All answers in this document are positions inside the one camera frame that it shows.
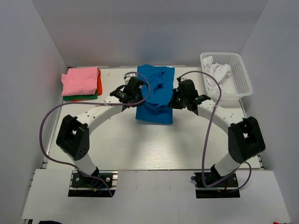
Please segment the blue t-shirt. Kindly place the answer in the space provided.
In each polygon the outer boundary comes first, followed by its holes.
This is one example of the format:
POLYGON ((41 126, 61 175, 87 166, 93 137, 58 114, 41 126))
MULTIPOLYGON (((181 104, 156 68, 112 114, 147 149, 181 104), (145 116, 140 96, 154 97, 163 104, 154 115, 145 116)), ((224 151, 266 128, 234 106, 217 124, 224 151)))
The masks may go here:
POLYGON ((172 98, 175 69, 145 64, 137 67, 137 72, 141 80, 148 80, 150 89, 147 86, 142 88, 142 96, 146 100, 137 106, 135 118, 155 124, 171 125, 173 111, 168 104, 172 98))

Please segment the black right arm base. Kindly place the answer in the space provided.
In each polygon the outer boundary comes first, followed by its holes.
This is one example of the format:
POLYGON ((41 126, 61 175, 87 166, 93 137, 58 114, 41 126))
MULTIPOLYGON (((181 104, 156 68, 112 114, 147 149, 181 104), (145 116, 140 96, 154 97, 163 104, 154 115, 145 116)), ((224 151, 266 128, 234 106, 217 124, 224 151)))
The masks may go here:
POLYGON ((195 185, 195 193, 197 199, 224 199, 224 198, 240 198, 239 183, 236 176, 236 170, 229 174, 229 176, 222 179, 216 173, 214 166, 210 171, 194 172, 191 176, 191 181, 195 185))

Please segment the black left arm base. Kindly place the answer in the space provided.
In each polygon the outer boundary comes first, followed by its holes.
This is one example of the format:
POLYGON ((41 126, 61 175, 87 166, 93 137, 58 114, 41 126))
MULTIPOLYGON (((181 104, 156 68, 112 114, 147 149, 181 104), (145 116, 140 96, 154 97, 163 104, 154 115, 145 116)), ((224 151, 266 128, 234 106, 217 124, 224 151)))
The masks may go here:
POLYGON ((77 171, 72 171, 68 197, 112 197, 116 191, 118 172, 100 171, 99 178, 105 181, 108 188, 101 180, 88 178, 77 171))

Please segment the white t-shirt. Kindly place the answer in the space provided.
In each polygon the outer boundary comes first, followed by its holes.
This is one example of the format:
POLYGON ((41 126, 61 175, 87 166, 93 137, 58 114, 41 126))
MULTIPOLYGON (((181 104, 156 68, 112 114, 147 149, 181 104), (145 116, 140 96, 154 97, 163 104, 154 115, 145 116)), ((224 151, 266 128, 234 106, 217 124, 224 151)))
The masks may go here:
MULTIPOLYGON (((222 83, 226 77, 230 76, 232 73, 231 66, 229 64, 221 65, 219 63, 213 63, 213 57, 208 56, 203 58, 204 72, 211 75, 222 87, 222 83)), ((215 81, 211 77, 207 76, 208 89, 212 93, 219 93, 219 88, 215 81)))

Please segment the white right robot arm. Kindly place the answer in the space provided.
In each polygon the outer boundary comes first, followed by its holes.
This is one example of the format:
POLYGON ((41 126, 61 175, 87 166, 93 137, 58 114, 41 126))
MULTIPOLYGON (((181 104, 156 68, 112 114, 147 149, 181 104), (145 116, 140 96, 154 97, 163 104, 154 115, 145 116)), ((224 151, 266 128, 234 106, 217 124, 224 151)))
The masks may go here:
POLYGON ((206 95, 199 95, 192 80, 178 83, 173 90, 170 107, 192 111, 212 121, 228 136, 228 153, 211 167, 211 174, 223 178, 248 159, 265 150, 265 142, 256 118, 242 118, 228 113, 206 95))

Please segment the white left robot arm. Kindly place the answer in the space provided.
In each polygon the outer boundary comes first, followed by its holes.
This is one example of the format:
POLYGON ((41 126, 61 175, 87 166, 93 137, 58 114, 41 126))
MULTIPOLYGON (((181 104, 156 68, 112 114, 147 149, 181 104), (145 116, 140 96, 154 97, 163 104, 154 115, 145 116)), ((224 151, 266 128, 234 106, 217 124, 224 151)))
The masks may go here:
POLYGON ((88 176, 98 175, 99 170, 88 154, 91 133, 112 116, 143 100, 144 81, 132 76, 125 78, 125 83, 112 91, 100 105, 78 116, 63 118, 56 144, 71 158, 77 171, 88 176))

